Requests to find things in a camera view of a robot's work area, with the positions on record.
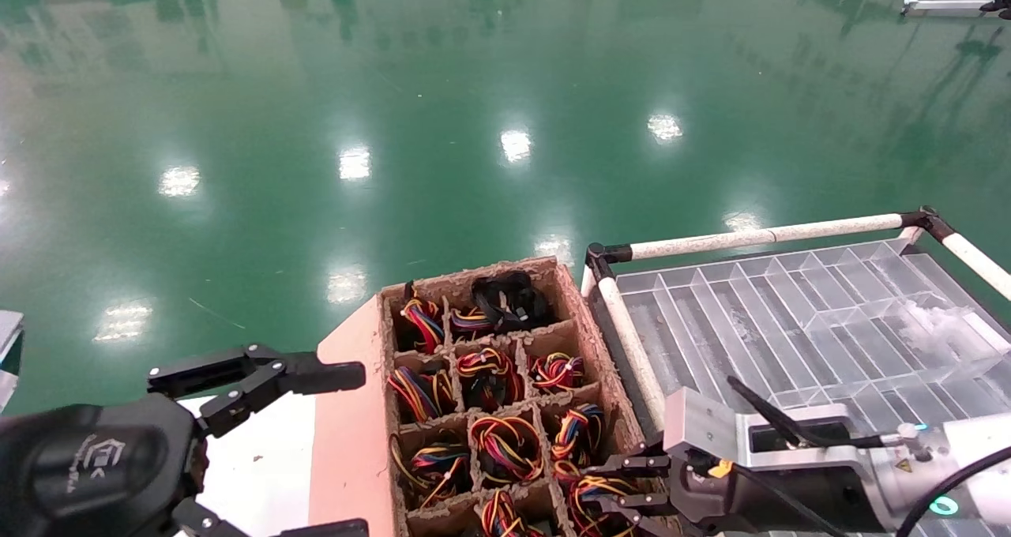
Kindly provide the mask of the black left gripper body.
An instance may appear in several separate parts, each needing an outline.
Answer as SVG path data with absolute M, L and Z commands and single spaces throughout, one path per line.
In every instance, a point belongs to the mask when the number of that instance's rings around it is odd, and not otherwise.
M 162 394 L 2 419 L 4 536 L 173 536 L 205 487 L 207 444 Z

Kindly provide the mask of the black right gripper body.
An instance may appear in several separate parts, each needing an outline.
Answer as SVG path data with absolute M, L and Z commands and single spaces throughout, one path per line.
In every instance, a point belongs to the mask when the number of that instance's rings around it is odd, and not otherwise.
M 823 527 L 787 503 L 798 502 L 842 533 L 875 533 L 878 517 L 860 477 L 850 468 L 736 470 L 704 477 L 671 461 L 671 504 L 705 535 L 722 532 L 822 532 Z

